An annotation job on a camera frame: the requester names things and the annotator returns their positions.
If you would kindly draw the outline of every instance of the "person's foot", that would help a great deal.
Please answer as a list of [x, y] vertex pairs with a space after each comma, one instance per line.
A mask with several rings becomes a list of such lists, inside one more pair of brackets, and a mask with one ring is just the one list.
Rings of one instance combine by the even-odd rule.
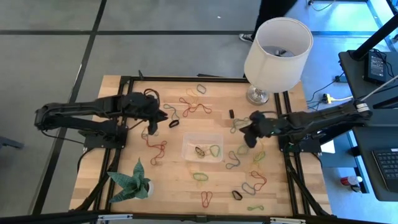
[[239, 34], [239, 39], [245, 42], [253, 43], [253, 39], [251, 38], [251, 34]]

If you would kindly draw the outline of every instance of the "lamp base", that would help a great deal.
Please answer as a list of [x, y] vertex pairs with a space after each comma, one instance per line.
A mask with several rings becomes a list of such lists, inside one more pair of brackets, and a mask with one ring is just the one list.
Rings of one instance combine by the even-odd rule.
[[254, 86], [250, 86], [248, 92], [246, 93], [246, 98], [251, 104], [260, 106], [264, 103], [267, 103], [269, 95], [266, 91], [262, 91]]

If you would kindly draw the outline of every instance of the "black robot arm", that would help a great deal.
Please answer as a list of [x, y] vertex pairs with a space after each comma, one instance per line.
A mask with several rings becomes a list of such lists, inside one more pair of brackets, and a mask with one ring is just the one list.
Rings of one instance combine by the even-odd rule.
[[[49, 103], [36, 111], [35, 126], [41, 131], [61, 127], [78, 129], [86, 137], [85, 147], [115, 148], [124, 146], [128, 131], [127, 126], [118, 124], [118, 117], [148, 121], [148, 133], [154, 134], [157, 123], [167, 119], [167, 114], [159, 106], [159, 94], [152, 89], [85, 103]], [[84, 115], [97, 115], [108, 120], [96, 122], [73, 117]]]
[[283, 114], [279, 118], [266, 118], [264, 113], [268, 111], [253, 112], [249, 117], [252, 123], [240, 129], [249, 147], [256, 145], [257, 137], [287, 136], [292, 145], [308, 139], [320, 139], [324, 129], [348, 123], [363, 125], [372, 115], [366, 103], [354, 100], [315, 112]]

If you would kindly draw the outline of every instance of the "potted plant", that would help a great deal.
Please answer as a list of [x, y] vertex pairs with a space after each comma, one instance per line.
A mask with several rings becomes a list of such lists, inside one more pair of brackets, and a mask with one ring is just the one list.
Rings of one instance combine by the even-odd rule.
[[117, 172], [108, 172], [108, 175], [115, 183], [123, 188], [122, 191], [113, 196], [109, 201], [111, 203], [121, 202], [131, 198], [144, 199], [151, 196], [154, 192], [153, 183], [150, 179], [144, 178], [144, 168], [139, 158], [132, 173], [132, 177]]

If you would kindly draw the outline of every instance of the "wooden tabletop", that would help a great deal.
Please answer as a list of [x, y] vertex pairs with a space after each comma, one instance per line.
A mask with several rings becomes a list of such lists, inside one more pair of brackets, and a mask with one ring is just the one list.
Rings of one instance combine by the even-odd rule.
[[[99, 97], [115, 95], [118, 91], [120, 76], [106, 75], [103, 78]], [[204, 95], [196, 91], [197, 85], [202, 84], [207, 91]], [[134, 82], [133, 91], [143, 92], [152, 88], [159, 92], [162, 110], [171, 117], [172, 110], [163, 109], [168, 103], [176, 107], [181, 117], [180, 125], [169, 128], [170, 119], [159, 123], [159, 135], [149, 136], [149, 144], [160, 144], [167, 141], [165, 156], [158, 159], [159, 164], [153, 166], [150, 160], [159, 153], [158, 149], [146, 146], [141, 138], [142, 130], [147, 123], [142, 123], [129, 131], [126, 147], [122, 150], [118, 172], [132, 175], [138, 158], [141, 158], [145, 170], [145, 177], [154, 183], [154, 193], [144, 200], [131, 199], [113, 203], [112, 212], [126, 213], [159, 213], [159, 214], [209, 214], [209, 215], [292, 215], [290, 206], [289, 188], [283, 155], [279, 151], [276, 137], [261, 139], [248, 155], [238, 156], [241, 161], [239, 167], [226, 169], [225, 165], [234, 162], [228, 157], [229, 151], [235, 151], [244, 144], [243, 133], [230, 133], [233, 120], [229, 118], [229, 110], [234, 110], [235, 118], [245, 118], [253, 111], [276, 111], [274, 95], [262, 106], [254, 106], [246, 99], [248, 83], [197, 83], [197, 82]], [[194, 98], [187, 94], [192, 89], [198, 95], [198, 103], [212, 109], [207, 114], [202, 108], [189, 113], [186, 118], [182, 113], [187, 106], [179, 102], [183, 97], [188, 102]], [[289, 91], [292, 111], [307, 109], [302, 84], [297, 84]], [[137, 121], [127, 119], [127, 125], [132, 126]], [[215, 133], [223, 136], [223, 159], [219, 163], [188, 162], [182, 157], [182, 141], [185, 133]], [[266, 156], [260, 163], [260, 169], [252, 164], [253, 153], [265, 150]], [[76, 180], [70, 208], [79, 206], [85, 197], [93, 190], [98, 182], [104, 156], [104, 149], [95, 149], [82, 160]], [[323, 180], [322, 168], [319, 161], [311, 154], [301, 154], [305, 183], [317, 202], [327, 212], [331, 212], [326, 187]], [[261, 182], [249, 175], [250, 171], [258, 170], [267, 179], [267, 184], [255, 195], [242, 191], [242, 183], [249, 185]], [[209, 179], [198, 182], [192, 177], [194, 172], [203, 172]], [[108, 183], [104, 186], [100, 208], [104, 208]], [[115, 186], [114, 193], [121, 190]], [[243, 196], [242, 201], [232, 197], [231, 192], [237, 190]], [[201, 192], [213, 192], [210, 206], [203, 208]], [[296, 186], [298, 209], [303, 213], [300, 191]], [[264, 210], [248, 211], [247, 207], [263, 205]]]

